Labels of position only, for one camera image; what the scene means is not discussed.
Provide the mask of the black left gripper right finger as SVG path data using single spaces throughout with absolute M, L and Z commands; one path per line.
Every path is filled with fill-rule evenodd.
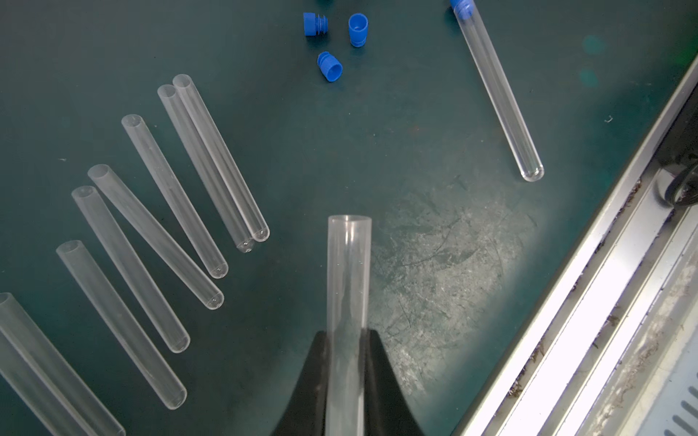
M 365 434 L 424 435 L 407 404 L 378 331 L 365 336 Z

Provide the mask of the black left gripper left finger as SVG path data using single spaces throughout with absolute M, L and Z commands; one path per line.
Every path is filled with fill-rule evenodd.
M 329 341 L 317 332 L 305 358 L 296 387 L 272 435 L 325 434 Z

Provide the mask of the test tube with blue stopper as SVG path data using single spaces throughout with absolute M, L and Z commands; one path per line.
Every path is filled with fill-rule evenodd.
M 173 79 L 173 85 L 198 130 L 206 150 L 212 157 L 218 173 L 222 176 L 247 230 L 256 242 L 265 242 L 270 237 L 270 228 L 193 79 L 188 74 L 178 74 Z
M 452 1 L 450 5 L 494 107 L 519 173 L 529 183 L 541 180 L 545 175 L 545 167 L 476 3 L 472 0 L 458 0 Z
M 191 343 L 189 333 L 145 268 L 96 187 L 80 186 L 73 190 L 71 195 L 167 348 L 174 354 L 184 352 Z
M 88 176 L 125 219 L 209 310 L 220 308 L 225 296 L 194 260 L 160 225 L 109 165 L 94 165 Z
M 68 241 L 59 245 L 56 253 L 163 405 L 169 410 L 181 407 L 187 399 L 185 385 L 156 349 L 85 245 L 79 240 Z
M 49 341 L 10 292 L 1 294 L 1 336 L 5 336 L 90 435 L 125 435 L 123 425 Z
M 372 220 L 328 218 L 326 435 L 365 433 L 365 343 Z
M 52 435 L 90 435 L 5 336 L 1 336 L 1 375 Z
M 157 94 L 234 245 L 241 253 L 250 253 L 256 242 L 247 229 L 176 88 L 173 85 L 161 85 L 157 89 Z
M 224 278 L 229 272 L 228 263 L 196 212 L 144 118 L 138 114 L 127 114 L 122 118 L 121 125 L 207 272 L 214 279 Z

